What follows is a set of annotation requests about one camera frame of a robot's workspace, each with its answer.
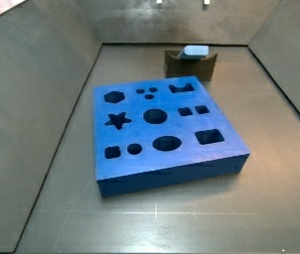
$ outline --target star-shaped hole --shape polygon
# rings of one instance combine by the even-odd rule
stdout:
[[[110,120],[105,123],[105,125],[114,125],[117,130],[121,130],[124,127],[124,123],[130,123],[132,120],[125,117],[126,112],[120,113],[118,115],[116,114],[109,114]]]

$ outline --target square hole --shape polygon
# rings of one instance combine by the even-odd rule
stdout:
[[[181,107],[178,112],[182,116],[193,115],[192,109],[189,107]]]
[[[105,158],[106,159],[113,159],[113,158],[118,158],[121,156],[121,149],[120,147],[108,147],[105,149]]]
[[[225,140],[219,129],[196,132],[199,143],[201,145],[213,144]]]
[[[207,113],[209,113],[209,108],[208,108],[205,105],[203,105],[203,106],[196,106],[196,109],[197,109],[197,112],[199,112],[200,114],[207,114]]]

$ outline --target shape sorter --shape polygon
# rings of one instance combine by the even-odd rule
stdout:
[[[101,195],[237,173],[248,148],[195,76],[93,90]]]

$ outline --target gray wall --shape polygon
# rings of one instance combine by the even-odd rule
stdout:
[[[300,0],[283,0],[249,48],[300,111]]]
[[[99,48],[75,0],[0,17],[0,252],[14,251]]]
[[[106,43],[248,45],[279,0],[81,0]]]

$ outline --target white object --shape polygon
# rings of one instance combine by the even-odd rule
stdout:
[[[180,60],[200,60],[209,54],[208,46],[188,45],[178,54]]]

